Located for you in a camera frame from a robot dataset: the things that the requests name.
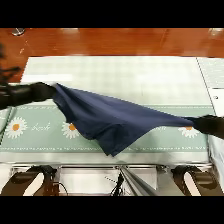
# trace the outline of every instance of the brown wooden surface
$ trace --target brown wooden surface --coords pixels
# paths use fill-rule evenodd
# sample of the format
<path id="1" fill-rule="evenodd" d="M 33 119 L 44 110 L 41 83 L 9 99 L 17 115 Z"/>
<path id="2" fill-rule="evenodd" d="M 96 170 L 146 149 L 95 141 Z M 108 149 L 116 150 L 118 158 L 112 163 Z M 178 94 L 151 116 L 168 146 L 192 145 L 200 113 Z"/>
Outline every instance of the brown wooden surface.
<path id="1" fill-rule="evenodd" d="M 30 56 L 161 55 L 224 58 L 224 31 L 210 28 L 0 28 L 3 68 L 25 68 Z M 23 70 L 11 81 L 18 82 Z"/>

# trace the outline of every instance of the yellow flower center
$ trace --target yellow flower center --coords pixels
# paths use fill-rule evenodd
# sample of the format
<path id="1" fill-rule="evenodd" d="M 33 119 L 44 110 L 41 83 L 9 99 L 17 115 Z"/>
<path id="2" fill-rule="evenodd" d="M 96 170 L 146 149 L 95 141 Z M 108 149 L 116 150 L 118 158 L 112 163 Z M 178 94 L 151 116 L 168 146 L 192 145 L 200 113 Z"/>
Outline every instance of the yellow flower center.
<path id="1" fill-rule="evenodd" d="M 192 127 L 185 127 L 185 128 L 186 128 L 187 130 L 189 130 L 189 131 L 192 129 Z"/>
<path id="2" fill-rule="evenodd" d="M 76 128 L 75 128 L 74 124 L 70 124 L 70 125 L 69 125 L 69 129 L 70 129 L 71 131 L 74 131 Z"/>
<path id="3" fill-rule="evenodd" d="M 19 124 L 14 124 L 12 126 L 13 131 L 17 131 L 19 129 Z"/>

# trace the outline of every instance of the cloth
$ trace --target cloth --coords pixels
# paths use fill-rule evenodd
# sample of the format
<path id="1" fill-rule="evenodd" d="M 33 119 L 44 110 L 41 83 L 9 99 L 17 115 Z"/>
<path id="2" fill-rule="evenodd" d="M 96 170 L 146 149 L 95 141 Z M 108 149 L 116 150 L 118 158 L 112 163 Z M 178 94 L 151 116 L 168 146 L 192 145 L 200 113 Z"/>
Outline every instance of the cloth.
<path id="1" fill-rule="evenodd" d="M 106 155 L 115 156 L 158 126 L 193 126 L 183 117 L 131 102 L 55 84 L 53 100 L 82 136 L 96 139 Z"/>

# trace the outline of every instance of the white flower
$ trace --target white flower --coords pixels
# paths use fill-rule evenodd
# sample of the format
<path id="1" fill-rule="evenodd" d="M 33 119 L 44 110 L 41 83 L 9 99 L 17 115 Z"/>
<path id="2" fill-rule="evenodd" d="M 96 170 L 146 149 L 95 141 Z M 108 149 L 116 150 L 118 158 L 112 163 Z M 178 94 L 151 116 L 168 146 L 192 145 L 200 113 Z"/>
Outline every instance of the white flower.
<path id="1" fill-rule="evenodd" d="M 199 133 L 199 131 L 195 130 L 193 127 L 183 127 L 183 128 L 178 128 L 178 130 L 182 131 L 182 135 L 189 138 L 191 137 L 194 138 Z"/>
<path id="2" fill-rule="evenodd" d="M 66 138 L 72 139 L 76 136 L 79 136 L 79 132 L 74 126 L 74 124 L 68 124 L 63 122 L 62 131 L 64 132 L 63 135 L 66 135 Z"/>
<path id="3" fill-rule="evenodd" d="M 26 121 L 21 117 L 15 117 L 6 128 L 8 138 L 17 138 L 27 129 Z"/>

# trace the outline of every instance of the blue cloth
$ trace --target blue cloth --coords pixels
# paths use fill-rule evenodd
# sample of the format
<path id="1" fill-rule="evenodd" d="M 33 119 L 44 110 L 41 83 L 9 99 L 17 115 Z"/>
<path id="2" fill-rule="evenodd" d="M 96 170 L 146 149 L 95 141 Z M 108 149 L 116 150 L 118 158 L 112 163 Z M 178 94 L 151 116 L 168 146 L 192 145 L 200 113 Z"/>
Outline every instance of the blue cloth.
<path id="1" fill-rule="evenodd" d="M 193 126 L 193 122 L 131 102 L 56 84 L 54 102 L 87 139 L 96 139 L 106 155 L 117 155 L 158 126 Z"/>

